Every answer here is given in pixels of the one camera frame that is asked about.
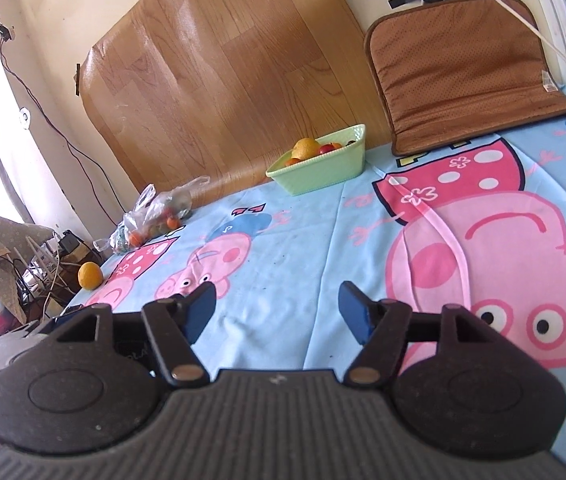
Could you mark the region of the yellow orange on bedside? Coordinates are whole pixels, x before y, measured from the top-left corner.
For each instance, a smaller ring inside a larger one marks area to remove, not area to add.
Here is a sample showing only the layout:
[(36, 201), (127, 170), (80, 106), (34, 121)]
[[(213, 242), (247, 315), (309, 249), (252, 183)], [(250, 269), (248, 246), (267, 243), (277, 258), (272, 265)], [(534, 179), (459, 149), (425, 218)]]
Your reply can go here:
[(103, 283), (103, 272), (100, 266), (92, 261), (82, 263), (77, 273), (77, 281), (81, 288), (94, 290)]

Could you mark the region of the Peppa Pig blue bedsheet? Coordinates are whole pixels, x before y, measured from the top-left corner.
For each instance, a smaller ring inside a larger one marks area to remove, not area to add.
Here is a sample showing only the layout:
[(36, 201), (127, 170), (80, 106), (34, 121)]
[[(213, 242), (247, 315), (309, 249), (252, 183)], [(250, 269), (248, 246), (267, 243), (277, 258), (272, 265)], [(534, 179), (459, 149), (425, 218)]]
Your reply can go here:
[[(566, 117), (397, 158), (300, 196), (275, 183), (199, 208), (177, 232), (112, 257), (76, 304), (134, 312), (213, 283), (195, 350), (221, 368), (342, 373), (359, 350), (341, 283), (421, 312), (459, 304), (566, 389)], [(566, 420), (554, 452), (566, 462)]]

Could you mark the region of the beige folded fabric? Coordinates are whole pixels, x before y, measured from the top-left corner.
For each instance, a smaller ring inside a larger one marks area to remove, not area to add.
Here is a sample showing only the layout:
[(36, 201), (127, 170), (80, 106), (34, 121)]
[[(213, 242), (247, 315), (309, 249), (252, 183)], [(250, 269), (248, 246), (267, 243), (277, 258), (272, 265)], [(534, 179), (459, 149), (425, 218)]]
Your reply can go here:
[(26, 323), (26, 314), (18, 300), (15, 265), (27, 266), (36, 249), (55, 236), (48, 226), (0, 217), (0, 300), (21, 324)]

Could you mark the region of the clear plastic bag of tomatoes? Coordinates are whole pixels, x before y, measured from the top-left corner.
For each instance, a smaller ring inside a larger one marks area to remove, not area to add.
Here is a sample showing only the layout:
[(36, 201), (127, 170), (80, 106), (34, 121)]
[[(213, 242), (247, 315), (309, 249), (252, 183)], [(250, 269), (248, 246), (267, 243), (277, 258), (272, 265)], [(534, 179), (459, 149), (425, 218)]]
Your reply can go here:
[(192, 214), (193, 195), (210, 181), (208, 176), (197, 177), (166, 192), (157, 192), (155, 186), (149, 184), (114, 232), (109, 237), (95, 240), (93, 248), (98, 252), (112, 250), (114, 254), (123, 255), (154, 238), (176, 232), (183, 220)]

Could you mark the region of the light green plastic basket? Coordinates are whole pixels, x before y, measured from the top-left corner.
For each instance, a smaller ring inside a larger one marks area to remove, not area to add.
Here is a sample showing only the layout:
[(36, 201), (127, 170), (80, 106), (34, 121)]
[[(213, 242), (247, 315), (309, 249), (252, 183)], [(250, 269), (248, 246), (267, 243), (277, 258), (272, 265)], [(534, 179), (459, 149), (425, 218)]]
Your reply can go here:
[(364, 168), (366, 136), (367, 127), (363, 124), (321, 136), (317, 139), (321, 145), (337, 143), (341, 147), (289, 166), (292, 152), (285, 152), (266, 170), (266, 177), (292, 196), (358, 177)]

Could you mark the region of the large red cherry tomato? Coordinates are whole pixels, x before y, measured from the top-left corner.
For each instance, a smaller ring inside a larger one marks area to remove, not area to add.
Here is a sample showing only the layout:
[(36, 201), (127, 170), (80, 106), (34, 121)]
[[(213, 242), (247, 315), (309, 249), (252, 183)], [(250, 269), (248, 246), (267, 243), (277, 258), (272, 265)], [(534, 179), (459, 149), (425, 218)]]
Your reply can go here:
[(334, 150), (335, 150), (335, 148), (334, 148), (333, 144), (324, 144), (319, 149), (319, 154), (320, 155), (327, 154), (327, 153), (333, 152)]

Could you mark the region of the mandarin orange near basket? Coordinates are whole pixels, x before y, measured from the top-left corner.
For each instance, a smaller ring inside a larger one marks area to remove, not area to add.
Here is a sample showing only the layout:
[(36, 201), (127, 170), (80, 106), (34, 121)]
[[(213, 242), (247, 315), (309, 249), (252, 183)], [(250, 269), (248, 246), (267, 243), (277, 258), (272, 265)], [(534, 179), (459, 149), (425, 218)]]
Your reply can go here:
[(299, 164), (300, 162), (301, 162), (300, 159), (296, 157), (292, 157), (287, 162), (285, 162), (285, 167), (294, 166), (296, 164)]

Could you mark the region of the yellow lemon in basket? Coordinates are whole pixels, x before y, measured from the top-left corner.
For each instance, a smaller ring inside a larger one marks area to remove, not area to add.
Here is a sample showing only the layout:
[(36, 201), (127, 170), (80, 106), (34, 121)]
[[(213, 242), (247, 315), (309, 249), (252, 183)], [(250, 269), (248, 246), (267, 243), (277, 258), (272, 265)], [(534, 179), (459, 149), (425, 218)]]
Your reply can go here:
[(291, 157), (300, 162), (318, 156), (322, 145), (315, 139), (304, 138), (298, 140), (292, 148)]

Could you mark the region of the brown seat cushion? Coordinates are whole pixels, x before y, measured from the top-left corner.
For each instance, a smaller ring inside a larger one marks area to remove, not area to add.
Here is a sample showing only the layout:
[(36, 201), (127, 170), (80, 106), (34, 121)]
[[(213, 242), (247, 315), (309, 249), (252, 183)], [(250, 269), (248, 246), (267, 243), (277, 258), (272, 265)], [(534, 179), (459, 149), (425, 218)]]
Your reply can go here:
[(522, 0), (447, 0), (379, 18), (364, 49), (397, 156), (566, 115)]

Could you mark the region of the wooden laminate board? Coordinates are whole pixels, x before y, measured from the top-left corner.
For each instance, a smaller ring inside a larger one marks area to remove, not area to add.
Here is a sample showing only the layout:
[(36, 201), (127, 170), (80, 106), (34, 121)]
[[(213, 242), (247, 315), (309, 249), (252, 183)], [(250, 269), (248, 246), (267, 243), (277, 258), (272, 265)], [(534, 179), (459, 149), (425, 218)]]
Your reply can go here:
[(307, 136), (389, 129), (346, 0), (139, 0), (89, 51), (82, 105), (136, 188), (263, 181)]

